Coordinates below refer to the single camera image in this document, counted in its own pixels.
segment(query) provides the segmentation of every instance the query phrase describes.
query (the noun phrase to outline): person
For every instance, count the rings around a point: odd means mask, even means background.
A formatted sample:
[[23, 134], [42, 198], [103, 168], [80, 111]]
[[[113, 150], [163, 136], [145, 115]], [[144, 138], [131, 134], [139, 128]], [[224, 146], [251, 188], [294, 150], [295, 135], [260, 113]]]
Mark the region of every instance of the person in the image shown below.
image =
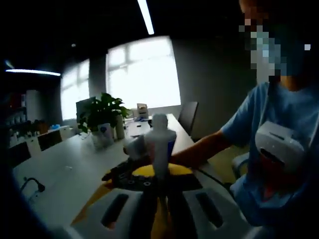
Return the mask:
[[[248, 173], [232, 186], [234, 199], [254, 226], [267, 226], [274, 235], [296, 236], [296, 228], [304, 229], [310, 217], [319, 212], [316, 200], [319, 182], [319, 84], [313, 75], [312, 59], [306, 51], [306, 22], [301, 15], [301, 3], [296, 11], [292, 2], [283, 0], [240, 0], [245, 16], [245, 30], [255, 41], [254, 50], [261, 50], [268, 63], [275, 69], [270, 82], [256, 86], [235, 115], [216, 133], [208, 135], [190, 148], [172, 155], [171, 162], [188, 167], [198, 167], [207, 159], [231, 145], [249, 143]], [[267, 95], [271, 91], [271, 100]], [[261, 160], [255, 135], [265, 121], [295, 130], [305, 138], [311, 138], [307, 163], [302, 164], [303, 174], [298, 174], [298, 184], [283, 195], [266, 197], [267, 171]]]

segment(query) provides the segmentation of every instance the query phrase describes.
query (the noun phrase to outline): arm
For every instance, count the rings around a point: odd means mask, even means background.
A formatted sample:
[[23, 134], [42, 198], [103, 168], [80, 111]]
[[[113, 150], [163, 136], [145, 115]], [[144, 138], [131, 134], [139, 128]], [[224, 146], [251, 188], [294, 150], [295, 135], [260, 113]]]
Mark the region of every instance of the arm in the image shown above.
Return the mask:
[[222, 131], [219, 130], [202, 138], [193, 146], [172, 155], [170, 162], [196, 168], [231, 145]]
[[221, 130], [202, 138], [190, 148], [172, 155], [171, 162], [196, 168], [233, 144], [237, 146], [246, 145], [251, 137], [254, 92], [255, 90], [252, 90], [248, 94], [235, 115]]

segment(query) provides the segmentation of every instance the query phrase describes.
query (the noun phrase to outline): black panel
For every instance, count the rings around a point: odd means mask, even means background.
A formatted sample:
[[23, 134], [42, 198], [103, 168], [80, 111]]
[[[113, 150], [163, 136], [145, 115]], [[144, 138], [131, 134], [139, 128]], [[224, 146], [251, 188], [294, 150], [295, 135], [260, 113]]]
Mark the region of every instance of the black panel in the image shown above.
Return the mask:
[[62, 142], [61, 134], [59, 130], [53, 131], [48, 134], [44, 134], [38, 137], [39, 145], [42, 151]]
[[178, 118], [178, 122], [184, 130], [191, 135], [194, 120], [197, 112], [198, 102], [187, 102], [182, 105], [182, 109]]
[[80, 116], [82, 113], [86, 113], [85, 116], [87, 116], [88, 107], [94, 102], [95, 97], [88, 98], [86, 100], [78, 101], [76, 103], [76, 120], [79, 122]]
[[23, 163], [27, 159], [31, 158], [28, 146], [26, 142], [20, 143], [8, 150], [9, 154], [9, 165], [16, 167], [19, 164]]

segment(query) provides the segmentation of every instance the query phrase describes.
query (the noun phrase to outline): cable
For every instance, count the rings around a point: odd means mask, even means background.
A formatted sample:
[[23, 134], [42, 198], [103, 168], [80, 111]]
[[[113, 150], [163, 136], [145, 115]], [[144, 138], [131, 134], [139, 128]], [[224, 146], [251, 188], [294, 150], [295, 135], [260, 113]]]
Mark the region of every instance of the cable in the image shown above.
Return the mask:
[[45, 190], [45, 186], [44, 186], [43, 184], [41, 184], [38, 180], [36, 180], [35, 178], [28, 178], [28, 179], [24, 182], [24, 184], [22, 185], [22, 187], [21, 187], [21, 189], [20, 189], [20, 192], [23, 191], [23, 189], [26, 187], [27, 183], [28, 183], [29, 181], [31, 181], [31, 180], [33, 180], [34, 182], [37, 183], [37, 185], [38, 185], [38, 190], [39, 190], [40, 193]]
[[230, 191], [230, 189], [225, 186], [224, 183], [222, 183], [221, 181], [219, 181], [217, 178], [214, 178], [213, 176], [209, 175], [208, 173], [206, 173], [205, 171], [201, 170], [201, 169], [197, 169], [198, 172], [201, 172], [202, 174], [204, 174], [206, 177], [209, 177], [210, 179], [214, 180], [216, 183], [218, 183], [220, 186], [222, 186], [224, 189], [226, 189], [228, 191], [228, 193], [232, 196], [232, 198], [234, 199], [234, 195], [232, 193], [232, 191]]

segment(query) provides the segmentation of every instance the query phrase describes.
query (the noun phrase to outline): potted plant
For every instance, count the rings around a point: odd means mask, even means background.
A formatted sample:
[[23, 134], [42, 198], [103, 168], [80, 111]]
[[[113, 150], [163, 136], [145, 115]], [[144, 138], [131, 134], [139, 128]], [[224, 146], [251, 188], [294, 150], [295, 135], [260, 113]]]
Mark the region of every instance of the potted plant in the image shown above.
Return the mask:
[[123, 118], [128, 116], [128, 109], [122, 104], [122, 99], [102, 93], [101, 99], [94, 99], [87, 112], [80, 115], [78, 127], [85, 133], [92, 133], [96, 147], [108, 146], [114, 142], [113, 129], [119, 121], [123, 127]]

